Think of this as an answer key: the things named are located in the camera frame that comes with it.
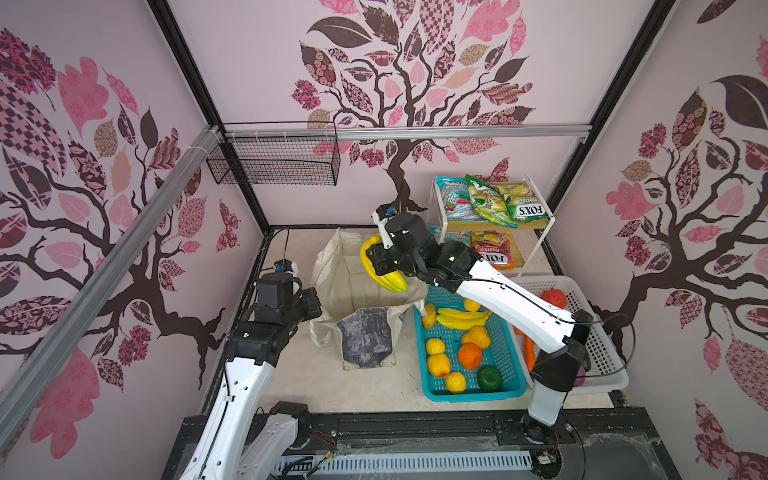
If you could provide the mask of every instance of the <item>banana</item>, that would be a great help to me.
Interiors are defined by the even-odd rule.
[[[488,318],[490,317],[491,317],[490,314],[483,313],[481,317],[476,319],[459,319],[454,316],[441,314],[441,315],[437,315],[437,321],[440,325],[449,329],[469,330],[473,326],[477,326],[477,325],[485,326],[485,323],[488,322]]]
[[[485,312],[462,312],[461,310],[454,310],[453,308],[441,308],[437,313],[466,320],[478,319],[485,316]]]
[[[376,272],[373,269],[373,264],[366,255],[368,248],[372,245],[375,245],[376,243],[381,242],[381,240],[381,235],[377,233],[373,237],[370,237],[368,240],[366,240],[366,242],[362,245],[360,248],[360,261],[362,262],[362,266],[366,269],[366,272],[370,275],[371,278],[373,278],[379,285],[383,286],[387,290],[392,292],[405,292],[408,289],[408,283],[406,282],[406,279],[402,277],[400,272],[390,272],[382,276],[376,275]]]

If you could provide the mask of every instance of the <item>wall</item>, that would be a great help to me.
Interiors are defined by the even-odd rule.
[[[224,121],[301,121],[293,127],[308,116],[340,127],[588,123],[651,4],[172,2]],[[575,142],[343,144],[335,187],[254,189],[272,223],[368,223],[384,203],[426,208],[436,174],[490,174],[504,159],[508,176],[530,174],[546,194]]]
[[[551,234],[683,478],[768,475],[766,18],[680,3]]]
[[[205,123],[141,0],[7,5],[0,28],[4,386]],[[240,192],[204,166],[0,475],[157,478],[199,411],[259,242]]]

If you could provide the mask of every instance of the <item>tree trunk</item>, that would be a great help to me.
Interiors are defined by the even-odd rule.
[[[392,157],[392,160],[389,162],[389,166],[386,169],[386,173],[389,175],[389,178],[392,179],[392,182],[395,184],[395,190],[397,191],[397,198],[390,203],[390,205],[401,212],[423,212],[426,210],[425,207],[420,207],[415,201],[411,200],[411,187],[408,185],[408,182],[406,181],[406,173],[402,169],[402,162],[408,160],[411,151],[413,151],[415,146],[421,142],[421,140],[413,142],[408,140],[397,140],[397,153]]]

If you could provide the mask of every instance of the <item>black wire basket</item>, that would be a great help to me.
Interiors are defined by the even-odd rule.
[[[249,184],[336,185],[341,164],[336,125],[317,121],[248,124],[296,124],[300,128],[248,130],[248,134],[227,128],[234,136],[225,136],[208,156],[217,184],[236,184],[240,179]]]

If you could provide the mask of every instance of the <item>snack bag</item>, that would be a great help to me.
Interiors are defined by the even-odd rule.
[[[482,221],[469,203],[467,183],[463,178],[437,177],[442,202],[445,206],[445,216],[450,220]]]
[[[472,249],[497,270],[515,268],[512,262],[509,238],[499,232],[471,232]]]
[[[469,201],[476,214],[497,225],[517,228],[518,225],[509,217],[504,197],[495,185],[488,185],[472,175],[467,175],[465,180]]]
[[[507,213],[516,223],[530,223],[548,218],[544,205],[538,201],[533,190],[525,185],[498,186],[507,205]]]
[[[440,227],[438,227],[437,225],[430,225],[429,232],[432,234],[435,240],[440,238]],[[450,242],[453,240],[457,242],[461,242],[467,247],[469,247],[469,235],[466,232],[445,232],[445,240],[443,241],[443,243]]]

